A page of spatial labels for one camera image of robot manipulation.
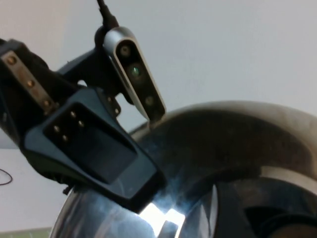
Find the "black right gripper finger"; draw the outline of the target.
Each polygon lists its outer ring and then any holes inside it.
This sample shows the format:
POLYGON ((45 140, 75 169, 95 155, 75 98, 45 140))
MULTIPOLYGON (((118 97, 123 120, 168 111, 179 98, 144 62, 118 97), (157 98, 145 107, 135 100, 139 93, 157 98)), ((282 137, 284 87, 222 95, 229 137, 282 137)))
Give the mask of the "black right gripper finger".
POLYGON ((216 238, 315 238, 317 196, 291 184, 217 184, 216 238))

